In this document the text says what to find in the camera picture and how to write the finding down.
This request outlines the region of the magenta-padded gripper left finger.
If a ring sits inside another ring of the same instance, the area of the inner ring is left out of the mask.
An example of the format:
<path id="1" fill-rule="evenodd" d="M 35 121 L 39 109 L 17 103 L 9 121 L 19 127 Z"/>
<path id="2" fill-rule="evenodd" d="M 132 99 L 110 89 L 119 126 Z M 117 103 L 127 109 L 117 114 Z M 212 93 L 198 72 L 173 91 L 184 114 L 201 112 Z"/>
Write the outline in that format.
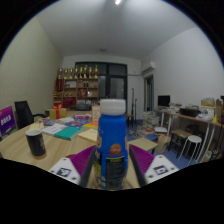
<path id="1" fill-rule="evenodd" d="M 96 147 L 91 146 L 72 157 L 60 159 L 49 172 L 81 187 L 86 187 L 95 159 Z"/>

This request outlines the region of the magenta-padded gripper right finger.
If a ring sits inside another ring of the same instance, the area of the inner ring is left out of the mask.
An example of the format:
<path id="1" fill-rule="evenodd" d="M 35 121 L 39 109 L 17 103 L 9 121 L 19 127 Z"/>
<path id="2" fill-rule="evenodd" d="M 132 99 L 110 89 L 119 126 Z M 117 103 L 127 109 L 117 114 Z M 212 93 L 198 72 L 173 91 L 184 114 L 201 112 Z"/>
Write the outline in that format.
<path id="1" fill-rule="evenodd" d="M 129 155 L 141 187 L 178 171 L 178 168 L 165 156 L 154 156 L 132 144 L 129 145 Z"/>

